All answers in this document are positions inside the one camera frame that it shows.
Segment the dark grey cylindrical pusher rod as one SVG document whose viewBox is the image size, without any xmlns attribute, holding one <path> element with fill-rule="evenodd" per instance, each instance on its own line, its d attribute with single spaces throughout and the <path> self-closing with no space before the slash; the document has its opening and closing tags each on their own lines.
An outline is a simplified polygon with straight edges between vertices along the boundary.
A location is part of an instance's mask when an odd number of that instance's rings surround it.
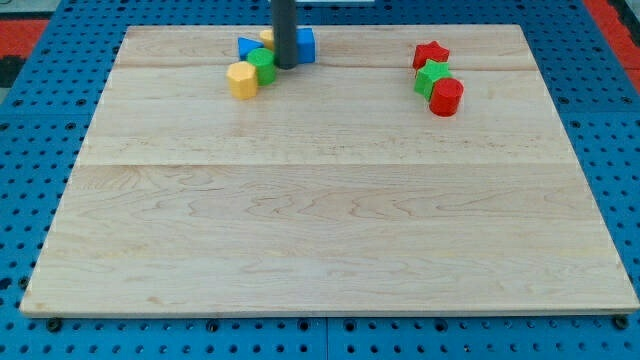
<svg viewBox="0 0 640 360">
<path fill-rule="evenodd" d="M 275 64 L 283 70 L 298 64 L 296 1 L 271 1 Z"/>
</svg>

